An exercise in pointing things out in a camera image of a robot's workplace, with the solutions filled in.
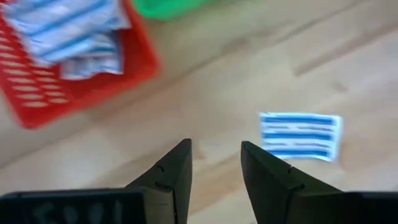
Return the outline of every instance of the blue and white package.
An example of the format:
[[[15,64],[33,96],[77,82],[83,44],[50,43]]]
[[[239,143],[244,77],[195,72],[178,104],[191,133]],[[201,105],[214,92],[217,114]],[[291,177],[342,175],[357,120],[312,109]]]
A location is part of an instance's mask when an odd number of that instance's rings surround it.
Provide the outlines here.
[[[61,78],[64,80],[86,80],[98,73],[123,74],[123,61],[117,52],[107,57],[76,57],[61,64]]]
[[[3,11],[36,64],[45,67],[82,54],[107,56],[105,47],[98,51],[98,35],[131,26],[119,0],[22,0]]]
[[[93,48],[79,55],[79,57],[108,57],[118,52],[118,40],[114,34],[96,34],[93,37]]]
[[[340,116],[261,113],[263,149],[280,159],[336,161],[343,132]]]

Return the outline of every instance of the red plastic basket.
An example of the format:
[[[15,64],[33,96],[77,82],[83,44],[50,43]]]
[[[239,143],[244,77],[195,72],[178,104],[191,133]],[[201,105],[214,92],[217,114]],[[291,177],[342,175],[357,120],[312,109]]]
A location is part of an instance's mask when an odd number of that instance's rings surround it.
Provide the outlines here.
[[[101,73],[89,80],[59,78],[59,66],[37,67],[13,28],[0,17],[0,87],[21,125],[35,129],[61,116],[92,106],[153,77],[159,67],[141,18],[123,1],[132,29],[121,30],[124,74]]]

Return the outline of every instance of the green container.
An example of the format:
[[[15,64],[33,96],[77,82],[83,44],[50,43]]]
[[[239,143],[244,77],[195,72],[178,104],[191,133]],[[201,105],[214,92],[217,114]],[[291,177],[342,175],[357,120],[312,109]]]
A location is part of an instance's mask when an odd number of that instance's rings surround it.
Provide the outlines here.
[[[211,0],[132,0],[144,17],[166,21]]]

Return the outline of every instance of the wood grain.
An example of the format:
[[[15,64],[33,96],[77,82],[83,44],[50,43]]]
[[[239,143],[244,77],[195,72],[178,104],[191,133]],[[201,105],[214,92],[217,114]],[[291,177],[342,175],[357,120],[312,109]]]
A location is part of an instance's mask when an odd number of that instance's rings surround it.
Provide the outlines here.
[[[18,159],[7,138],[22,135],[4,128],[0,191],[120,187],[192,138],[190,223],[254,223],[238,155],[241,141],[261,143],[260,111],[341,115],[337,163],[289,162],[344,190],[396,189],[397,11],[396,0],[219,0],[148,22],[162,75],[69,131],[29,133],[21,148],[38,150]]]

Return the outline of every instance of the small white card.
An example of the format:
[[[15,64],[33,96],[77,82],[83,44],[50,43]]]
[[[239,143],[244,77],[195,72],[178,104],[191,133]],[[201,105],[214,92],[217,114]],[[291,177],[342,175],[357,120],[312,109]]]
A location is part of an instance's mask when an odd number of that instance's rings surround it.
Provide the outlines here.
[[[263,149],[280,159],[336,161],[343,118],[311,113],[261,113]]]

